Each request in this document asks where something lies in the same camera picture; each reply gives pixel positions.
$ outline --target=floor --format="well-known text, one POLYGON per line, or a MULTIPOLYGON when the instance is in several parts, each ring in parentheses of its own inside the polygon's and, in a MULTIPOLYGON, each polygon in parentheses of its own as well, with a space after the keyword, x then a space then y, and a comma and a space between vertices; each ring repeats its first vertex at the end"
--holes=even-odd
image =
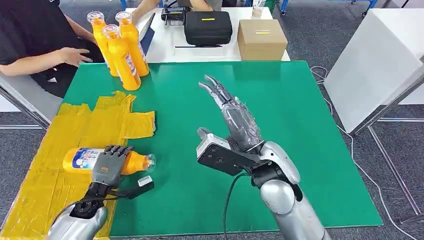
MULTIPOLYGON (((132 0, 128 7, 136 6, 140 0, 132 0)), ((280 17, 278 10, 273 13, 279 19, 289 40, 288 54, 292 60, 305 60, 310 66, 323 66, 328 70, 334 65, 340 53, 362 21, 361 13, 367 8, 366 1, 340 0, 291 0, 287 15, 280 17)), ((89 29, 86 15, 93 10, 101 11, 108 23, 120 11, 118 0, 61 0, 62 10, 83 27, 89 29)), ((388 114, 390 117, 421 117, 424 108, 419 105, 399 106, 388 114)), ((0 125, 33 124, 22 113, 0 113, 0 125)), ((395 166, 403 176, 405 184, 422 211, 424 211, 424 127, 422 123, 377 122, 375 132, 388 151, 395 166)), ((18 193, 20 183, 35 155, 44 135, 43 130, 0 130, 0 222, 2 222, 18 193)), ((346 145, 350 139, 345 137, 346 145)), ((375 144, 370 132, 364 130, 354 137, 354 159, 380 185, 383 199, 394 221, 414 216, 401 188, 375 144)), ((361 173, 369 194, 383 218, 381 227, 354 227, 329 229, 333 240, 407 240, 391 225, 377 188, 361 173)), ((401 228, 416 239, 424 239, 424 223, 411 223, 401 228)), ((161 240, 219 240, 222 235, 166 236, 128 239, 161 240)), ((230 234, 233 240, 276 240, 282 239, 278 232, 230 234)))

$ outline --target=silver robotic arm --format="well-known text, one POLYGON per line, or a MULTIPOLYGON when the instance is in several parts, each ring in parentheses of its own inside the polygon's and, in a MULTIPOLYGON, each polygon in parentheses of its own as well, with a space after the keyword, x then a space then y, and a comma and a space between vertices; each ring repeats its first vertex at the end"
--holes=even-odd
POLYGON ((57 215, 48 231, 49 240, 92 240, 108 218, 104 201, 133 199, 154 187, 152 178, 145 176, 137 181, 134 188, 113 190, 121 183, 121 171, 131 150, 132 147, 118 145, 110 145, 104 149, 93 167, 93 182, 85 196, 57 215))
POLYGON ((331 240, 299 187, 300 175, 287 153, 275 142, 264 141, 254 118, 237 98, 211 76, 199 83, 221 109, 229 129, 226 139, 199 128, 202 139, 197 161, 221 172, 237 175, 245 170, 271 211, 286 240, 331 240))

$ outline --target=orange bottle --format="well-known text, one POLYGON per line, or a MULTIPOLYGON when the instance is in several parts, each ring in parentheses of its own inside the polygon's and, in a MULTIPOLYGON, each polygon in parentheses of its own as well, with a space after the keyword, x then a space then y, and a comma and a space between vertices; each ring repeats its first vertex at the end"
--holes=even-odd
POLYGON ((94 39, 103 55, 104 61, 109 68, 110 75, 118 77, 117 68, 112 61, 112 55, 108 48, 108 39, 103 35, 102 30, 106 26, 105 16, 99 11, 92 11, 87 14, 87 20, 93 28, 94 39))
POLYGON ((107 37, 109 52, 112 55, 112 61, 115 64, 123 88, 128 91, 139 89, 142 82, 137 74, 128 46, 121 38, 119 27, 109 24, 103 28, 103 34, 107 37))
MULTIPOLYGON (((69 173, 91 173, 99 155, 103 153, 101 148, 72 148, 63 159, 63 168, 69 173)), ((126 157, 122 168, 122 175, 130 175, 138 171, 151 172, 155 169, 155 155, 140 155, 131 151, 126 157)))
POLYGON ((146 76, 149 74, 149 66, 139 41, 139 31, 132 23, 131 14, 121 11, 116 14, 115 19, 119 23, 122 39, 128 44, 129 54, 131 54, 138 75, 140 77, 146 76))

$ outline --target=cardboard box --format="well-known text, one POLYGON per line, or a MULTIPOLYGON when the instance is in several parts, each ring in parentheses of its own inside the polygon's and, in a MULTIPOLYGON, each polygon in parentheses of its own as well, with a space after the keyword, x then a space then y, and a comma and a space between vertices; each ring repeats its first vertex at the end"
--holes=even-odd
POLYGON ((238 23, 238 49, 243 61, 281 61, 287 39, 275 19, 243 19, 238 23))

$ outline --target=person's hand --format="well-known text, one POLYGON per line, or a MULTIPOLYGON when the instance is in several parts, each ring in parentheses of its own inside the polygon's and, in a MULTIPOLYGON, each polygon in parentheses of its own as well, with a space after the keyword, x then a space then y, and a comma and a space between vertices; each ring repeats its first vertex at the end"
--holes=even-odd
POLYGON ((83 56, 82 54, 88 54, 90 51, 87 49, 76 49, 73 47, 64 47, 60 50, 57 50, 57 57, 59 58, 60 63, 65 63, 79 67, 80 63, 87 62, 92 63, 93 60, 83 56))

